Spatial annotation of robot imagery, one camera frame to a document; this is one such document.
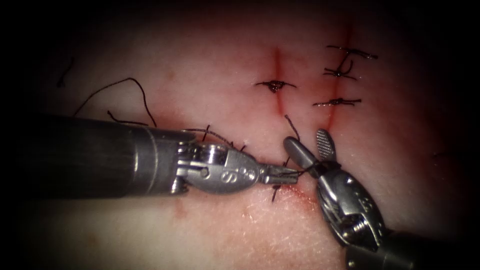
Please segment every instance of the red incision line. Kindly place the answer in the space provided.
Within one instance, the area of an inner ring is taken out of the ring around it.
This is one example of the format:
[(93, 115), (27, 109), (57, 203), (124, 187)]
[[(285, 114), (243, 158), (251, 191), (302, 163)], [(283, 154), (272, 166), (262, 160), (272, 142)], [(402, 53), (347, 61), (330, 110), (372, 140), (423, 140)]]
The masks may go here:
[[(275, 70), (275, 80), (281, 81), (281, 78), (283, 76), (283, 68), (282, 65), (280, 65), (280, 50), (278, 47), (275, 48), (273, 51), (273, 63), (274, 63), (274, 70)], [(276, 95), (276, 102), (278, 104), (278, 115), (280, 117), (284, 117), (284, 103), (282, 99), (282, 91), (278, 91), (275, 93)]]
[[(353, 23), (351, 20), (349, 20), (348, 24), (346, 25), (345, 29), (345, 41), (343, 42), (342, 46), (345, 46), (347, 48), (350, 48), (350, 40), (352, 38), (352, 32), (353, 32)], [(345, 57), (345, 55), (342, 55), (339, 61), (342, 61), (342, 59)], [(332, 99), (337, 99), (339, 97), (338, 92), (339, 92), (339, 80), (343, 80), (341, 77), (336, 77), (335, 78), (335, 83), (333, 84), (333, 88), (331, 90), (331, 95)], [(330, 114), (328, 118), (328, 124), (326, 125), (326, 130), (330, 130), (332, 128), (333, 124), (333, 119), (335, 118), (335, 109), (337, 106), (329, 106), (330, 107)]]

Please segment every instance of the gray instrument shaft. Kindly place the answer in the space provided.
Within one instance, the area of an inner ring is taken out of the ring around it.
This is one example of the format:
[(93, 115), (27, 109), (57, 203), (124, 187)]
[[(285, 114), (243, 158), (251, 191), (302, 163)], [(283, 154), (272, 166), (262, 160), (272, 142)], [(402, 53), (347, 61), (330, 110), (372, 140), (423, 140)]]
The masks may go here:
[(179, 144), (191, 132), (35, 115), (15, 129), (18, 188), (28, 198), (157, 196), (175, 190)]

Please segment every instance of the pink skin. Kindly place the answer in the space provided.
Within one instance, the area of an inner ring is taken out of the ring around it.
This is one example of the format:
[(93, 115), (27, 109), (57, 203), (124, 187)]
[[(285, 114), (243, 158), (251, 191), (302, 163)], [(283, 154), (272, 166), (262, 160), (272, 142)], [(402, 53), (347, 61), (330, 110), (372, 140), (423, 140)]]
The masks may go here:
[[(444, 138), (458, 118), (441, 110), (440, 84), (404, 34), (376, 11), (349, 8), (245, 4), (120, 12), (42, 63), (39, 109), (69, 116), (96, 89), (133, 77), (159, 128), (211, 125), (260, 162), (278, 165), (287, 158), (283, 139), (294, 136), (288, 114), (313, 152), (315, 131), (330, 131), (338, 161), (371, 193), (390, 229), (455, 238), (457, 209), (465, 204), (458, 165), (432, 154), (449, 149)], [(349, 75), (358, 81), (322, 75), (344, 56), (326, 45), (379, 59), (350, 56)], [(71, 56), (66, 87), (56, 88)], [(270, 80), (298, 88), (273, 94), (254, 85)], [(340, 97), (362, 103), (312, 107)], [(107, 110), (152, 124), (132, 82), (96, 95), (78, 117), (111, 121)], [(343, 269), (315, 180), (300, 177), (271, 203), (273, 191), (258, 184), (224, 196), (191, 188), (182, 197), (28, 204), (23, 243), (35, 264), (59, 268)]]

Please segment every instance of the skin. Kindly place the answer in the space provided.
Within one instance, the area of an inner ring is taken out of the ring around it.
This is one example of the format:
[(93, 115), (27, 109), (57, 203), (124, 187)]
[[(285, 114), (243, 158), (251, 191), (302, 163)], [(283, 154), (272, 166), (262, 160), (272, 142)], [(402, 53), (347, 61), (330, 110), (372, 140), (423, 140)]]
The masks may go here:
[[(295, 135), (287, 114), (313, 153), (316, 130), (329, 130), (338, 162), (370, 192), (388, 228), (442, 240), (463, 236), (464, 168), (458, 156), (432, 155), (469, 141), (459, 128), (467, 119), (455, 105), (446, 107), (456, 98), (451, 82), (389, 9), (189, 7), (115, 7), (75, 24), (48, 43), (53, 49), (44, 57), (36, 54), (29, 107), (71, 116), (95, 90), (133, 77), (159, 128), (211, 125), (258, 161), (277, 165), (287, 159), (283, 139)], [(350, 56), (349, 76), (358, 81), (322, 75), (344, 56), (326, 45), (379, 59)], [(273, 94), (254, 85), (270, 80), (297, 88)], [(336, 98), (362, 103), (312, 106)], [(132, 82), (96, 95), (77, 116), (111, 121), (108, 110), (152, 125)], [(25, 261), (40, 268), (343, 269), (316, 181), (301, 176), (297, 185), (280, 188), (274, 203), (273, 192), (257, 184), (231, 195), (190, 188), (181, 197), (27, 202), (19, 208), (18, 242)]]

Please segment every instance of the silver metal instrument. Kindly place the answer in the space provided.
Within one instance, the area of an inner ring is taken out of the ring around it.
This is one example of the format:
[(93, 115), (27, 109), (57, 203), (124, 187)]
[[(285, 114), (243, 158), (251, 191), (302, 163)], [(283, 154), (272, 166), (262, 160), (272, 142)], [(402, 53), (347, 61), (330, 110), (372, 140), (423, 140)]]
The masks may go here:
[(19, 190), (35, 199), (177, 196), (194, 186), (231, 194), (255, 183), (296, 184), (298, 172), (262, 164), (196, 134), (147, 126), (34, 115), (15, 129)]
[(177, 177), (208, 193), (230, 194), (255, 183), (292, 185), (298, 171), (284, 166), (259, 163), (242, 151), (219, 143), (197, 143), (180, 148)]
[(386, 234), (382, 215), (370, 194), (337, 162), (335, 144), (319, 129), (318, 160), (300, 141), (287, 137), (283, 146), (290, 158), (317, 179), (317, 195), (325, 221), (342, 246), (376, 251)]

